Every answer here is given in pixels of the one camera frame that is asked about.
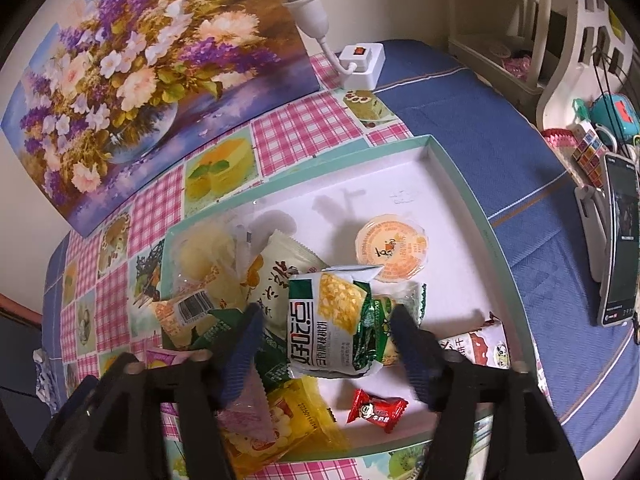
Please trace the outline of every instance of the pink checkered pattern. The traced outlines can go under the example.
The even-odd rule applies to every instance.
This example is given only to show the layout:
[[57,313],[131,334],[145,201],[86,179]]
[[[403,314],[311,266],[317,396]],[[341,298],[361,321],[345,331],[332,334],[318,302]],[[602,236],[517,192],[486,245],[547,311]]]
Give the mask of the pink checkered pattern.
[[340,76],[331,66],[324,54],[316,54],[311,57],[311,65],[316,71],[316,75],[325,88],[333,90],[340,87]]
[[140,192],[133,205],[129,231],[129,258],[151,247],[182,213],[182,166],[160,177]]
[[87,375],[100,377],[100,368],[98,366],[98,355],[95,353],[87,354],[78,358],[78,380],[82,381]]
[[155,334],[146,339],[131,342],[131,353],[142,363],[146,363],[146,350],[148,348],[162,348],[162,336]]
[[100,250],[100,233],[84,244],[78,254],[78,284],[76,298],[81,298],[95,285],[98,277],[98,252]]
[[331,92],[312,94],[252,123],[264,176],[362,136]]
[[166,438],[172,440],[180,440],[180,431],[178,430],[178,419],[168,413],[161,413],[162,415],[162,434]]
[[78,253],[82,249],[84,245],[84,240],[82,237],[76,233],[73,229],[71,229],[69,233],[69,245],[66,248],[66,259],[65,259],[65,267],[68,266],[73,259],[78,256]]
[[129,342],[126,263],[95,286],[95,336],[98,352]]
[[391,126],[386,126],[385,128],[380,128],[374,132],[367,132],[366,136],[373,146],[381,146],[382,144],[388,144],[395,140],[413,137],[409,128],[404,126],[404,123],[396,123]]
[[325,460],[324,462],[299,462],[295,464],[268,465],[249,479],[260,480],[362,480],[356,461]]
[[76,360],[76,304],[73,301],[60,311],[60,348],[63,363]]

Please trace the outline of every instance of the blue bedsheet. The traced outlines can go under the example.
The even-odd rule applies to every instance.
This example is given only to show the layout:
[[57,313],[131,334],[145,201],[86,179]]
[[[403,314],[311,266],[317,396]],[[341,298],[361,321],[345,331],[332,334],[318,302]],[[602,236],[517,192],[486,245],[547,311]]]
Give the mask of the blue bedsheet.
[[575,184],[540,134],[451,56],[387,41],[376,93],[416,136],[431,134],[478,197],[524,302],[556,414],[578,457],[638,386],[630,327],[600,328]]

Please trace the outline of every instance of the plastic wrapper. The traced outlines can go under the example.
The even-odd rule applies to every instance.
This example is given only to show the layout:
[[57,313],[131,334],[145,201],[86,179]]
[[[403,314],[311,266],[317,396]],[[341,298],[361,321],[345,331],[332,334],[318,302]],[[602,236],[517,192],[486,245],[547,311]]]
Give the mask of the plastic wrapper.
[[249,289],[247,303],[262,307],[265,329],[282,341],[287,339],[289,278],[325,267],[320,258],[293,238],[277,230],[271,235],[242,283]]
[[331,267],[289,280],[287,357],[292,373],[329,379],[371,375],[388,339],[369,282],[381,267]]
[[246,291],[240,283],[249,263],[247,240],[247,229],[224,215],[204,218],[178,233],[168,248],[174,296],[204,289],[217,308],[244,310]]
[[391,318],[391,312],[396,306],[402,304],[414,318],[415,323],[420,325],[424,319],[427,305],[427,285],[417,282],[405,283],[392,294],[374,294],[373,301],[380,304],[379,308],[384,313],[383,330],[388,336],[382,355],[382,364],[385,366],[395,365],[400,362],[400,355],[390,334],[389,319]]
[[493,368],[509,368],[509,349],[502,322],[490,313],[490,319],[478,329],[440,340],[445,350],[457,350],[472,363]]
[[229,460],[238,478],[276,462],[311,435],[320,435],[323,449],[348,449],[348,443],[320,396],[318,382],[314,378],[291,380],[271,392],[268,399],[275,442],[265,443],[223,432]]
[[[208,348],[220,333],[231,330],[238,324],[242,313],[236,309],[213,310],[212,316],[216,319],[215,325],[191,345],[192,350]],[[267,393],[291,379],[286,351],[285,342],[278,340],[268,332],[262,335],[260,346],[255,355],[255,368]]]
[[397,215],[372,218],[356,237],[358,263],[383,266],[380,282],[397,283],[415,276],[427,255],[424,230]]
[[357,418],[363,418],[385,430],[385,433],[391,433],[408,405],[409,403],[401,397],[382,399],[357,389],[353,394],[347,424]]
[[[146,350],[146,367],[158,368],[178,365],[186,361],[193,352],[174,352],[163,348]],[[160,411],[178,416],[177,408],[171,403],[162,403]],[[267,396],[255,367],[250,367],[244,380],[240,396],[218,413],[218,423],[227,431],[256,438],[264,442],[274,442],[275,434]]]

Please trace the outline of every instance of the white power cord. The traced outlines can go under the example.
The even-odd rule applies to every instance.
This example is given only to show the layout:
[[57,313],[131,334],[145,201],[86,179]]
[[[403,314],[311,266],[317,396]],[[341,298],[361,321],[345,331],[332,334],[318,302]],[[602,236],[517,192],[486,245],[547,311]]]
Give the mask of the white power cord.
[[342,75],[351,75],[356,71],[358,66],[353,62],[349,63],[349,68],[345,68],[340,64],[340,60],[334,54],[334,51],[329,48],[329,44],[326,42],[326,36],[320,38],[318,40],[318,44],[320,45],[322,52],[324,52],[324,55],[329,59],[331,65]]

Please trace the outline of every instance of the white tray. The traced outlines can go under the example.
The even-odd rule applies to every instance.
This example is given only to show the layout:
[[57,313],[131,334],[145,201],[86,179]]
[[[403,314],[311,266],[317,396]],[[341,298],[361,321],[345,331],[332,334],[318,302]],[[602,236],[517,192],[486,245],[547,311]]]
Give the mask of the white tray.
[[[491,311],[504,322],[512,361],[523,360],[536,369],[524,308],[495,235],[460,172],[433,137],[371,148],[283,176],[204,210],[175,229],[182,231],[205,216],[231,209],[250,225],[255,253],[277,228],[330,266],[357,263],[356,234],[373,216],[393,213],[421,225],[429,239],[427,262],[414,277],[428,284],[422,326],[443,338],[478,328]],[[163,283],[172,282],[171,272],[167,269],[165,277],[163,263]],[[374,292],[384,287],[376,283]],[[426,442],[433,434],[436,415],[415,400],[401,365],[357,380],[319,380],[319,386],[353,446],[341,456],[399,449]],[[361,419],[346,424],[356,388],[409,402],[391,434]]]

